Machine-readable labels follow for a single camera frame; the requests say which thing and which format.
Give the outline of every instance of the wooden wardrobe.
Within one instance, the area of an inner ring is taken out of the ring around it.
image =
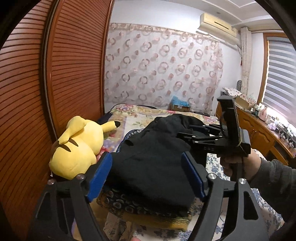
[[[113,0],[41,0],[0,50],[0,202],[25,240],[49,179],[52,143],[70,118],[104,114]]]

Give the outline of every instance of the cardboard box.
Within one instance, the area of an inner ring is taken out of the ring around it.
[[[239,96],[235,98],[235,105],[241,109],[250,110],[254,105],[240,98]]]
[[[171,110],[180,112],[190,112],[190,107],[174,104]]]

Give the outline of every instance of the human hand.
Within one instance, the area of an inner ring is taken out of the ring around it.
[[[256,152],[251,149],[251,154],[248,157],[244,157],[244,173],[247,180],[251,180],[258,172],[261,165],[261,158]],[[223,167],[224,174],[226,176],[232,176],[231,164],[242,162],[240,156],[221,156],[220,164]]]

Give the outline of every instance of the air conditioner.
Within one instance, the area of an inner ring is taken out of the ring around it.
[[[200,16],[200,27],[198,29],[223,39],[232,45],[236,45],[239,42],[236,28],[208,13],[203,13]]]

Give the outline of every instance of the white wall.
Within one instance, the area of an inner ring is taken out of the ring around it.
[[[129,0],[116,1],[111,15],[113,23],[133,23],[172,28],[189,33],[196,33],[200,26],[200,15],[203,11],[159,0]],[[237,46],[221,42],[223,53],[223,75],[215,92],[212,109],[217,108],[217,97],[220,96],[222,87],[235,88],[241,79],[241,57]]]
[[[263,33],[252,34],[252,64],[249,79],[248,95],[257,101],[263,73],[264,42]]]

